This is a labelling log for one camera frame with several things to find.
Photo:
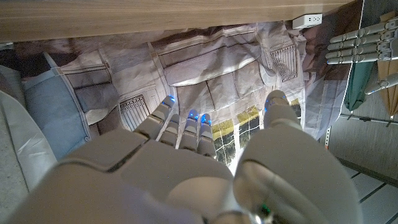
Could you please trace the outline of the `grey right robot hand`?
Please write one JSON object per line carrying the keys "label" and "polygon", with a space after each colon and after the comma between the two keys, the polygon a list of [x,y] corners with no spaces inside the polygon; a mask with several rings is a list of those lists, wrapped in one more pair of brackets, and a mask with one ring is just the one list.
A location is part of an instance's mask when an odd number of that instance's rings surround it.
{"label": "grey right robot hand", "polygon": [[167,96],[135,130],[111,131],[54,165],[8,223],[362,223],[347,171],[307,134],[283,91],[231,172],[208,114],[183,134]]}

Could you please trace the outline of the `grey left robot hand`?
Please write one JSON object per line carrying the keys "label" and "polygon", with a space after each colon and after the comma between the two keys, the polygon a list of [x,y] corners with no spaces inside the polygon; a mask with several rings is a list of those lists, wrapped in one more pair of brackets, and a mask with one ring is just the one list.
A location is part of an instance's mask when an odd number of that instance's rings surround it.
{"label": "grey left robot hand", "polygon": [[330,65],[397,60],[397,18],[333,37],[327,50]]}

